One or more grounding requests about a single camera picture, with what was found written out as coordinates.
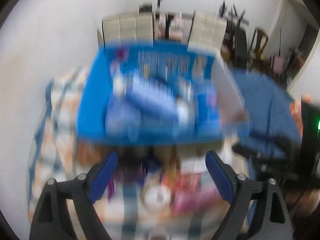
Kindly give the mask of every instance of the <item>brown object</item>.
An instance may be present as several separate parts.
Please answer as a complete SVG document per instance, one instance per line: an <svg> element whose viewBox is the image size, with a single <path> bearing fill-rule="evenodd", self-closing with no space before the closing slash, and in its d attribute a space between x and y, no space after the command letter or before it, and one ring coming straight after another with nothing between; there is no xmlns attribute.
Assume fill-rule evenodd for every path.
<svg viewBox="0 0 320 240"><path fill-rule="evenodd" d="M257 41L256 41L256 47L254 49L254 54L255 54L255 57L250 57L250 52L251 52L251 49L252 49L252 46L253 46L253 42L254 42L254 38L257 34ZM266 41L264 43L264 45L262 46L261 48L261 42L262 42L262 39L263 38L266 38ZM249 48L249 51L248 51L248 57L253 59L253 63L252 63L252 67L254 66L257 66L259 65L259 62L260 62L260 57L261 57L261 54L263 53L267 43L268 43L268 40L269 40L269 37L268 35L266 34L266 32L260 28L256 28L254 30L254 33L253 33L253 37L252 37L252 41L251 41L251 45L250 45L250 48Z"/></svg>

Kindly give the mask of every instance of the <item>checkered blanket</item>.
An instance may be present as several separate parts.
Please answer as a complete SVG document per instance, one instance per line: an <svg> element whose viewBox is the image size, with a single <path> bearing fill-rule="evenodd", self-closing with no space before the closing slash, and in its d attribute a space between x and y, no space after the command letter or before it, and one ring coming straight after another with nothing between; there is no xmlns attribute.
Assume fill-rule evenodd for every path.
<svg viewBox="0 0 320 240"><path fill-rule="evenodd" d="M105 153L124 149L115 146L92 145L79 141L75 135L75 121L82 90L89 68L82 67L50 82L46 89L46 109L35 133L29 161L28 212L32 221L42 188L49 178L58 182L74 179L87 173L93 164L102 160ZM197 146L179 146L178 153L205 153L216 150L237 173L248 175L246 161L231 152L236 137L224 142ZM137 152L146 152L138 147ZM156 147L155 153L169 156L170 147ZM208 172L200 176L199 187L213 184ZM211 239L228 210L228 203L218 199L211 208L197 213L173 215L170 210L161 213L148 212L140 198L138 185L116 184L116 193L110 201L105 196L94 208L110 237L116 239L145 239L154 228L163 228L175 239ZM76 218L72 201L68 208L78 239L85 239Z"/></svg>

